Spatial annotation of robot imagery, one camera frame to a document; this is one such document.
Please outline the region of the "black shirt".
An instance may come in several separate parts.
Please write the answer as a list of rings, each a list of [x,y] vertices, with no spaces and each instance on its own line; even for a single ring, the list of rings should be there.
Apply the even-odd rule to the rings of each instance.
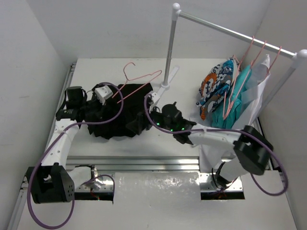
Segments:
[[[123,97],[129,94],[131,91],[137,89],[140,84],[129,84],[122,90]],[[134,120],[137,114],[144,114],[145,129],[148,130],[151,125],[147,119],[144,111],[144,97],[146,94],[153,90],[152,85],[148,84],[131,97],[124,101],[123,109],[120,115],[113,121],[102,125],[89,125],[88,131],[95,137],[102,137],[110,139],[112,137],[129,137],[132,138],[136,134],[126,128],[126,124]],[[104,107],[101,111],[89,115],[85,115],[85,122],[101,122],[107,121],[113,118],[120,110],[121,103],[117,103],[120,100],[120,95],[107,99]]]

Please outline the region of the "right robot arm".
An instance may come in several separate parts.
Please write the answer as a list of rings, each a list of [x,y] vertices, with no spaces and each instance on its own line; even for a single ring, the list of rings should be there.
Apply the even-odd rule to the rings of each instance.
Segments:
[[[218,129],[184,119],[176,104],[162,109],[146,103],[127,128],[136,134],[155,127],[171,134],[181,144],[209,147],[203,150],[212,167],[212,184],[226,189],[236,178],[250,173],[263,175],[273,146],[252,126],[242,130]]]

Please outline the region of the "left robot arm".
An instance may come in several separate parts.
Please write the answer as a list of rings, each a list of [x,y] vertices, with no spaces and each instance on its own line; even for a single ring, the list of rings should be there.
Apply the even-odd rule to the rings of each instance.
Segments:
[[[85,186],[98,191],[105,185],[103,179],[97,177],[93,165],[79,165],[70,172],[66,170],[72,141],[84,119],[82,108],[86,101],[87,94],[81,86],[68,87],[64,92],[47,154],[36,173],[33,167],[26,172],[27,180],[32,182],[31,195],[36,204],[70,202],[76,188]]]

